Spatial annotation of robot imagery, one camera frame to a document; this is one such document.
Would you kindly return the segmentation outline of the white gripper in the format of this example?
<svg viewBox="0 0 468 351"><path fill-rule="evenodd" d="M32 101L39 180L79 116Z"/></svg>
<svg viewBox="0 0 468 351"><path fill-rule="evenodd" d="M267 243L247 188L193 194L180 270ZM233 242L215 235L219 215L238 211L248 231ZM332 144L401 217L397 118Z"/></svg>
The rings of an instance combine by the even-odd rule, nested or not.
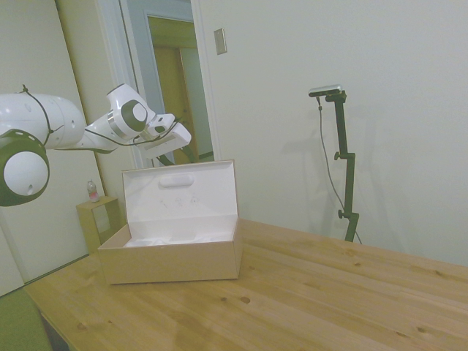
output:
<svg viewBox="0 0 468 351"><path fill-rule="evenodd" d="M140 146L140 151L145 158L157 158L160 164L172 166L175 163L166 154L181 148L189 162L195 163L197 161L196 157L192 149L188 146L191 140L192 136L184 126L175 126L169 134L161 140L142 144Z"/></svg>

